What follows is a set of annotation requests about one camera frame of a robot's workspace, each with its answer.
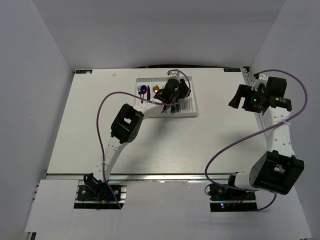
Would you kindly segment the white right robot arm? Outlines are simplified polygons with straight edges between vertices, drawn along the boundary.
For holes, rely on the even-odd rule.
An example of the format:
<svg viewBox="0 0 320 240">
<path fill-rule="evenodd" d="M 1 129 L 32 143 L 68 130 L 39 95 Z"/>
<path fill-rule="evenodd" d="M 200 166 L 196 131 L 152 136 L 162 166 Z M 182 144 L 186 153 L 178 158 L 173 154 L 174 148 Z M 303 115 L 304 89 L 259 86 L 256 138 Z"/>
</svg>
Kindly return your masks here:
<svg viewBox="0 0 320 240">
<path fill-rule="evenodd" d="M 286 195 L 304 170 L 304 162 L 298 159 L 292 148 L 290 126 L 291 100 L 285 98 L 287 81 L 284 78 L 256 75 L 253 86 L 239 85 L 232 108 L 238 108 L 244 98 L 245 111 L 259 113 L 265 128 L 279 124 L 266 132 L 266 152 L 252 166 L 249 172 L 235 173 L 228 178 L 226 195 L 236 200 L 244 189 L 264 190 Z"/>
</svg>

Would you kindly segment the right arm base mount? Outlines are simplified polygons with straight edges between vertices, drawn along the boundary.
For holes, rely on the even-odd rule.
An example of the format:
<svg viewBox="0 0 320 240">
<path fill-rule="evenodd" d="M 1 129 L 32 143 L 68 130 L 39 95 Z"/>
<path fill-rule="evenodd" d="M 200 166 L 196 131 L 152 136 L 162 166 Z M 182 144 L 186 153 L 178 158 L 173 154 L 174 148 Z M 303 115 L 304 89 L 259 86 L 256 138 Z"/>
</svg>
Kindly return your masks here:
<svg viewBox="0 0 320 240">
<path fill-rule="evenodd" d="M 204 193 L 209 196 L 211 213 L 255 212 L 258 210 L 254 192 L 208 184 Z"/>
</svg>

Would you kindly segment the gold spoon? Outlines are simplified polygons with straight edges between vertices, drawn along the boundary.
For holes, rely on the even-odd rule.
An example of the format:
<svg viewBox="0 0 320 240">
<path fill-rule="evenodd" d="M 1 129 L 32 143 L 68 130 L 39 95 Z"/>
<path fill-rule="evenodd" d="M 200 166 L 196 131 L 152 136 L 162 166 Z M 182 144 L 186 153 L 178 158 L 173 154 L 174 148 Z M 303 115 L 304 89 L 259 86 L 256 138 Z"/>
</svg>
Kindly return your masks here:
<svg viewBox="0 0 320 240">
<path fill-rule="evenodd" d="M 158 85 L 155 85 L 153 88 L 152 88 L 152 91 L 154 93 L 157 93 L 158 91 L 160 90 L 160 87 Z"/>
</svg>

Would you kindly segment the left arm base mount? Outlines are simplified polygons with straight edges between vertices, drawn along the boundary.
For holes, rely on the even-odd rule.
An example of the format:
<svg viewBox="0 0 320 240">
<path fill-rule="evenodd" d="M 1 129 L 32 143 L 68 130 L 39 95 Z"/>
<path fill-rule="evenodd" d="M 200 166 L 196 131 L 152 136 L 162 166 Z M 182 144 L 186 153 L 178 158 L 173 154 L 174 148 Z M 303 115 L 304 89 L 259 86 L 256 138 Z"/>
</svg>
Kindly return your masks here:
<svg viewBox="0 0 320 240">
<path fill-rule="evenodd" d="M 120 184 L 107 186 L 102 180 L 98 180 L 94 175 L 83 176 L 83 183 L 77 188 L 74 209 L 89 210 L 119 210 L 123 207 L 127 187 Z"/>
</svg>

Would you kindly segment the green handled silver knife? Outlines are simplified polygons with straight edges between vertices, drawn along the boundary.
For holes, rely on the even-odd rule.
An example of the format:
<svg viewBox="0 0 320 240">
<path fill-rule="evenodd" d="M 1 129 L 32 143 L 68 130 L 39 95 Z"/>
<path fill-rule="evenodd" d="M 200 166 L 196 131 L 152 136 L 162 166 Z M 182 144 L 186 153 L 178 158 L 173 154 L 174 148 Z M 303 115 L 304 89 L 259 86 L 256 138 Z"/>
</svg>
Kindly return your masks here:
<svg viewBox="0 0 320 240">
<path fill-rule="evenodd" d="M 175 112 L 176 112 L 176 108 L 175 108 L 175 106 L 173 105 L 173 106 L 171 106 L 171 108 L 170 108 L 170 112 L 172 113 L 172 114 L 174 114 Z"/>
</svg>

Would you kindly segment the purple iridescent fork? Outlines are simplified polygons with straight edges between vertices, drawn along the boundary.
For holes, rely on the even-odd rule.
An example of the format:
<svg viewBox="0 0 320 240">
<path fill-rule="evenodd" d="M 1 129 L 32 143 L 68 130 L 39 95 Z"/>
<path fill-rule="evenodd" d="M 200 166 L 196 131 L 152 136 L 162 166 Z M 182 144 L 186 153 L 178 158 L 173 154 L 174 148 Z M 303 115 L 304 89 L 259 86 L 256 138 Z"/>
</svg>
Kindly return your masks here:
<svg viewBox="0 0 320 240">
<path fill-rule="evenodd" d="M 139 95 L 141 94 L 141 86 L 140 86 L 140 85 L 137 86 L 137 93 L 138 93 Z"/>
</svg>

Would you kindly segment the purple iridescent spoon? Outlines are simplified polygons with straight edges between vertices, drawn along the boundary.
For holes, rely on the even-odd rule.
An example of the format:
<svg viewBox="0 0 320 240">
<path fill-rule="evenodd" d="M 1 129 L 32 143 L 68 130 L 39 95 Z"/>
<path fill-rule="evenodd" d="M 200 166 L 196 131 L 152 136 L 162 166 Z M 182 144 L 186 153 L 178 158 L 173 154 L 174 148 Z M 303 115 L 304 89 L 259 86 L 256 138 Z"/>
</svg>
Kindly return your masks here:
<svg viewBox="0 0 320 240">
<path fill-rule="evenodd" d="M 146 85 L 141 85 L 140 86 L 140 89 L 139 89 L 138 93 L 139 93 L 139 96 L 140 96 L 141 103 L 143 103 L 144 95 L 147 93 L 147 91 L 148 91 L 148 88 L 147 88 Z"/>
</svg>

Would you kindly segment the purple iridescent knife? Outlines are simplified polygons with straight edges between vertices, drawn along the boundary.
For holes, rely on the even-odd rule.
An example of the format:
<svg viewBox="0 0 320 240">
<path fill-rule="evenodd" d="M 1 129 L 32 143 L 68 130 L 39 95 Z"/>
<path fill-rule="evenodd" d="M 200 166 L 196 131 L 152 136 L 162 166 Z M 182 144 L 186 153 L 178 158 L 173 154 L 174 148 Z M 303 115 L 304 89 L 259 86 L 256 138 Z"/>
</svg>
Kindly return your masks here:
<svg viewBox="0 0 320 240">
<path fill-rule="evenodd" d="M 151 89 L 150 86 L 147 86 L 147 100 L 150 101 L 151 100 Z"/>
</svg>

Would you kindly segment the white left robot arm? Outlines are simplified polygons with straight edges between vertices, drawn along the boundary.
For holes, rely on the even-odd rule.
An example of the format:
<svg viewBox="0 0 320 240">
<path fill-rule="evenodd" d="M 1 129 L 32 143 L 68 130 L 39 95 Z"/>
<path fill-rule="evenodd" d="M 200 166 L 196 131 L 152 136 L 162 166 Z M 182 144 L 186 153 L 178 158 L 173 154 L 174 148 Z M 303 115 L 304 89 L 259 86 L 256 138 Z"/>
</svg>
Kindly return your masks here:
<svg viewBox="0 0 320 240">
<path fill-rule="evenodd" d="M 87 174 L 83 177 L 84 182 L 94 180 L 88 188 L 88 193 L 94 199 L 99 200 L 105 196 L 106 187 L 111 171 L 118 160 L 123 149 L 138 136 L 143 120 L 161 115 L 167 109 L 183 102 L 191 93 L 191 83 L 189 78 L 175 79 L 169 78 L 164 88 L 158 90 L 153 98 L 144 99 L 139 105 L 129 105 L 125 103 L 120 108 L 118 114 L 113 120 L 110 127 L 110 138 L 106 147 L 103 145 L 100 133 L 100 113 L 105 101 L 113 95 L 133 95 L 124 91 L 115 91 L 103 98 L 96 115 L 96 131 L 102 152 L 102 170 L 99 176 L 94 173 Z"/>
</svg>

